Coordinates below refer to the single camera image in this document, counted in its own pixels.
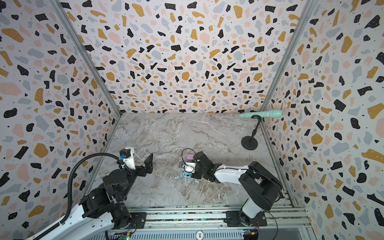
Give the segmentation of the blue earbud charging case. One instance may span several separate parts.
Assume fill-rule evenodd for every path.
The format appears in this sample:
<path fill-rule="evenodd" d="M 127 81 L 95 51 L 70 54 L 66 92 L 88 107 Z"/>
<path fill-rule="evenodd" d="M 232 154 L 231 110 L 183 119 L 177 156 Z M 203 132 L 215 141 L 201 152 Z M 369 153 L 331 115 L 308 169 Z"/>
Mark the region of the blue earbud charging case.
<path fill-rule="evenodd" d="M 184 176 L 184 178 L 191 178 L 192 173 L 183 172 L 183 176 Z"/>

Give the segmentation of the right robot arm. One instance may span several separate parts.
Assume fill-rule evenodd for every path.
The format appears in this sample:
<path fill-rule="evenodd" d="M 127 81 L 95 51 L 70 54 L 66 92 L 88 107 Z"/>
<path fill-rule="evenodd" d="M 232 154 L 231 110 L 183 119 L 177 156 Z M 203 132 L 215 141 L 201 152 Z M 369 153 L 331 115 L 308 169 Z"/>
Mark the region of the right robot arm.
<path fill-rule="evenodd" d="M 189 155 L 187 159 L 195 164 L 192 178 L 204 178 L 211 183 L 237 184 L 245 189 L 249 197 L 238 212 L 226 213 L 228 225 L 252 226 L 259 213 L 271 210 L 283 190 L 281 182 L 258 162 L 243 167 L 229 167 L 214 164 L 203 152 Z"/>

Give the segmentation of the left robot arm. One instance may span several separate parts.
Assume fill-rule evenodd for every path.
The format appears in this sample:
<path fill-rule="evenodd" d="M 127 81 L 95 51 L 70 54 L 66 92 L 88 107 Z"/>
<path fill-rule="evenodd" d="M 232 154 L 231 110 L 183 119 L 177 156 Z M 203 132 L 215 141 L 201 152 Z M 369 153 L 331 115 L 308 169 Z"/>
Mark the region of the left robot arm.
<path fill-rule="evenodd" d="M 85 161 L 105 156 L 116 160 L 118 169 L 103 177 L 103 182 L 91 190 L 75 205 L 73 200 L 74 177 L 77 169 Z M 130 213 L 125 205 L 128 194 L 137 177 L 145 177 L 153 172 L 153 158 L 150 154 L 142 166 L 129 168 L 133 154 L 129 149 L 121 150 L 119 156 L 109 153 L 88 155 L 75 164 L 68 180 L 65 215 L 44 230 L 35 234 L 33 240 L 86 240 L 99 233 L 107 234 L 117 230 L 119 235 L 132 235 L 143 229 L 146 213 Z"/>

